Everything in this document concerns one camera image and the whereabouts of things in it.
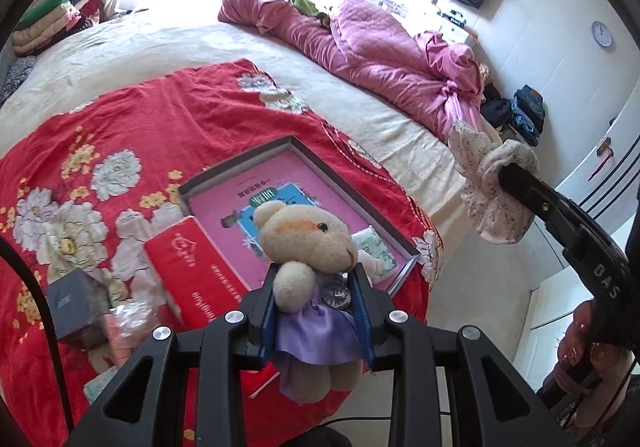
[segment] silver screw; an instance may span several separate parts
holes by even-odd
[[[241,322],[242,319],[244,319],[244,313],[242,313],[239,310],[231,310],[225,315],[225,321],[231,324],[236,324],[238,322]]]
[[[476,341],[480,338],[480,330],[475,326],[465,326],[462,328],[462,336],[470,341]]]
[[[406,322],[408,318],[409,315],[407,315],[406,312],[403,312],[402,310],[393,310],[389,313],[389,319],[398,324]]]
[[[171,328],[166,326],[160,326],[154,330],[153,336],[156,341],[164,341],[171,336]]]

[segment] gray fuzzy cloth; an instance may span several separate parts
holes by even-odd
[[[14,91],[27,79],[35,63],[35,57],[24,57],[16,59],[11,65],[9,72],[6,74],[2,90],[0,91],[0,107],[2,107],[2,104],[4,104],[5,101],[14,94]]]

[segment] black round badge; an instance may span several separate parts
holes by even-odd
[[[342,281],[329,281],[320,286],[320,299],[334,310],[344,310],[351,305],[351,292]]]

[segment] pink quilt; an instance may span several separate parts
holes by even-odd
[[[456,120],[480,127],[482,79],[471,48],[448,45],[436,32],[410,37],[365,0],[333,8],[330,32],[288,0],[224,0],[218,19],[275,35],[332,74],[380,94],[445,143]]]

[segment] bear ear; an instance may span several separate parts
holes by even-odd
[[[264,202],[254,212],[254,225],[259,229],[279,210],[283,210],[287,204],[280,200],[273,200],[271,202]]]

